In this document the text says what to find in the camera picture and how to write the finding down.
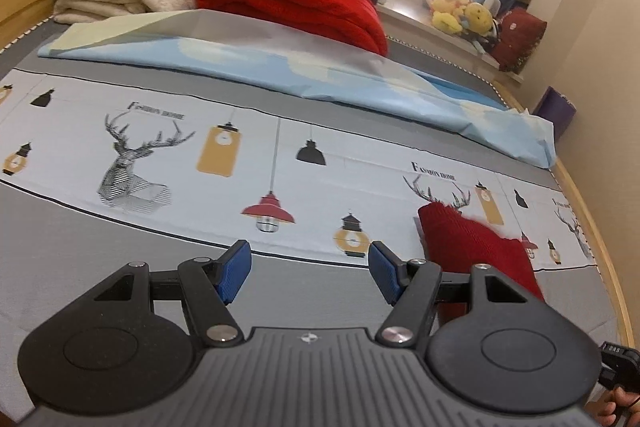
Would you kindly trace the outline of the person's right hand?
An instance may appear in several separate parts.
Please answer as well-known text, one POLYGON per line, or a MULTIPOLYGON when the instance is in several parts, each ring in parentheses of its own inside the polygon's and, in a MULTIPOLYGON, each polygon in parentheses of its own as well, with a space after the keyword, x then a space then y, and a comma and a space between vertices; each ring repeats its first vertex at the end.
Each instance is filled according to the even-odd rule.
POLYGON ((593 403, 593 416, 604 427, 615 426, 622 416, 626 416, 625 426, 638 427, 639 395, 623 387, 607 391, 593 403))

